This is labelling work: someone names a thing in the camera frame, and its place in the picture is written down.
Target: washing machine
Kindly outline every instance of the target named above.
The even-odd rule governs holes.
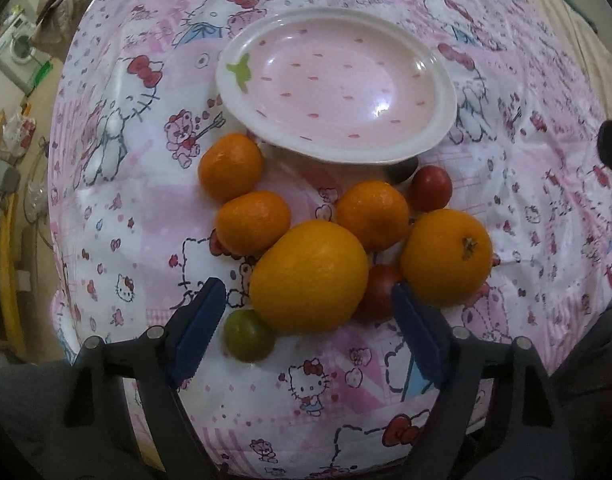
[[[0,70],[26,95],[50,67],[50,56],[30,45],[35,24],[18,14],[0,37]]]

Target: pink plate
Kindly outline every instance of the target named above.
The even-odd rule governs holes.
[[[435,146],[454,124],[447,70],[403,28],[310,7],[259,20],[221,53],[217,86],[263,140],[327,162],[389,164]]]

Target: dark green fruit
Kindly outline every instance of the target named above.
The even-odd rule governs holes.
[[[273,351],[275,333],[254,310],[236,310],[224,324],[224,343],[235,359],[255,363]]]

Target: tomato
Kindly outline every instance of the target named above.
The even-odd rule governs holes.
[[[411,205],[419,211],[443,209],[451,201],[451,177],[443,168],[424,166],[415,173],[407,195]]]
[[[368,287],[355,310],[354,318],[360,323],[383,323],[392,319],[390,293],[396,282],[403,280],[396,267],[378,264],[368,273]]]
[[[224,343],[235,359],[254,363],[273,351],[275,334],[254,310],[236,310],[224,323]]]

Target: orange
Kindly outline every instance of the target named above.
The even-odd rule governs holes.
[[[368,283],[368,257],[353,234],[332,222],[292,228],[250,275],[250,300],[280,333],[329,332],[355,312]]]
[[[253,190],[263,171],[259,147],[242,134],[215,142],[199,161],[201,185],[215,200],[228,202]]]
[[[394,187],[380,180],[351,187],[337,204],[337,223],[368,251],[384,251],[406,237],[408,204]]]
[[[291,227],[291,210],[272,191],[254,191],[225,203],[217,213],[217,239],[230,253],[266,250]]]
[[[437,209],[410,232],[399,269],[420,300],[453,306],[471,298],[492,268],[492,242],[484,225],[463,211]]]

